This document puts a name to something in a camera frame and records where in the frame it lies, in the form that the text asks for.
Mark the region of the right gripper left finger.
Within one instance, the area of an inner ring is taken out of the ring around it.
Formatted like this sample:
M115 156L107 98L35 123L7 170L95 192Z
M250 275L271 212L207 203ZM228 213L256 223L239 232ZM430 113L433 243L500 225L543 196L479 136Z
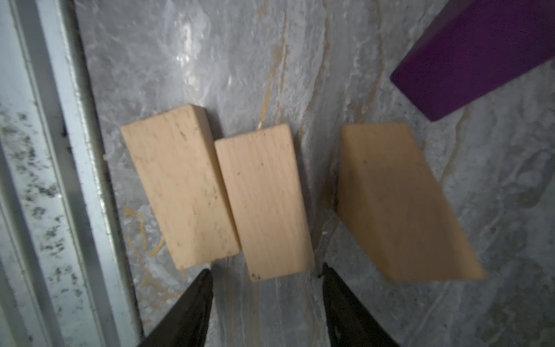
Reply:
M213 277L203 270L141 346L205 345L213 301Z

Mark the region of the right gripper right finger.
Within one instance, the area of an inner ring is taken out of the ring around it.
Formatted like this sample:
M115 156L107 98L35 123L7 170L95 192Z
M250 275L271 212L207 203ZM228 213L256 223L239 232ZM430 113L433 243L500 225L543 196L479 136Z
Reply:
M331 346L393 346L390 335L373 318L338 273L322 265L322 294Z

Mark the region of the purple triangle block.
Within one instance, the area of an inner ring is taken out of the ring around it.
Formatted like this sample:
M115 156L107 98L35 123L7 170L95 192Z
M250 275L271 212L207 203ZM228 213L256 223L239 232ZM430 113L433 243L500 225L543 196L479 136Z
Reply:
M553 57L553 1L448 1L390 79L439 121Z

